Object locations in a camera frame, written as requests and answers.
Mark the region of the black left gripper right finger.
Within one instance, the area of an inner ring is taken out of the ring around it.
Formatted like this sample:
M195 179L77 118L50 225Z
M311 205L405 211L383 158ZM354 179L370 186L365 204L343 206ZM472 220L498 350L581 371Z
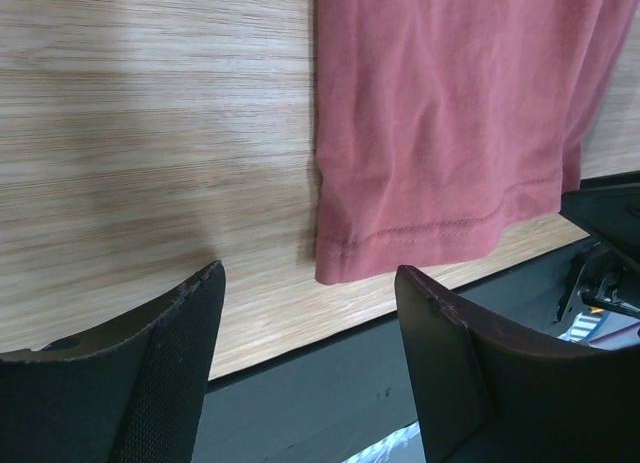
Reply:
M601 350L513 322L412 266L398 320L430 462L635 462L639 350Z

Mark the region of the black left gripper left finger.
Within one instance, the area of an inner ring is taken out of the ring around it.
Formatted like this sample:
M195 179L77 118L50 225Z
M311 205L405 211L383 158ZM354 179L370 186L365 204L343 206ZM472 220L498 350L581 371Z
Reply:
M224 296L215 261L98 326L2 354L2 461L191 461Z

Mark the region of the salmon red tank top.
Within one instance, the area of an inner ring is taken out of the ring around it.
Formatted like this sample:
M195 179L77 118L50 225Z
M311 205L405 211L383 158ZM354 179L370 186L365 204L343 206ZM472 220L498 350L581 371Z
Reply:
M639 0L316 0L316 279L482 258L559 210Z

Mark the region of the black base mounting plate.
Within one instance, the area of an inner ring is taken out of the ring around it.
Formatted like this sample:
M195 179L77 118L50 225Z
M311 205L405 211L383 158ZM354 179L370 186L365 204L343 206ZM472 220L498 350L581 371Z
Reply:
M561 213L589 238L450 290L557 339L639 350L639 176L583 182ZM430 462L398 313L214 381L197 462Z

